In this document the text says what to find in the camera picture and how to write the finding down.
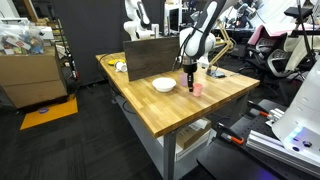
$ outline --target pink cup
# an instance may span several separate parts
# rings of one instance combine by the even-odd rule
[[[180,85],[181,86],[188,86],[188,77],[186,73],[180,73],[179,74],[180,77]]]
[[[202,90],[203,90],[203,85],[200,84],[200,83],[194,83],[193,84],[193,96],[201,96],[201,93],[202,93]]]

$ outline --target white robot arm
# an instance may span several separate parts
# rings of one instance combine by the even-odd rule
[[[183,59],[183,70],[188,74],[190,92],[193,91],[193,73],[197,70],[197,60],[215,46],[215,37],[210,33],[213,25],[222,12],[237,2],[238,0],[208,0],[195,27],[180,32],[182,54],[187,55]]]
[[[128,17],[132,21],[125,22],[123,27],[129,33],[131,40],[149,39],[153,31],[147,30],[150,20],[144,9],[141,0],[125,0],[125,7]]]

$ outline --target white box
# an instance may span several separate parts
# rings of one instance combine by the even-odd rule
[[[199,146],[205,146],[209,140],[210,130],[202,135],[196,142],[194,142],[191,146],[186,149],[182,149],[178,144],[176,144],[175,158],[174,161],[177,162],[188,153],[193,151],[195,148]],[[163,146],[163,136],[157,138],[158,142]]]

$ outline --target yellow floor mat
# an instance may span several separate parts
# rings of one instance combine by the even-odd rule
[[[70,95],[68,101],[62,104],[53,104],[46,106],[47,112],[40,113],[40,111],[30,112],[24,117],[20,130],[30,128],[39,124],[59,119],[64,116],[75,114],[78,112],[77,99]]]

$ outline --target white bowl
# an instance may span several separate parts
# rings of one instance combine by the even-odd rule
[[[172,78],[157,78],[152,81],[152,85],[160,92],[169,92],[176,84]]]

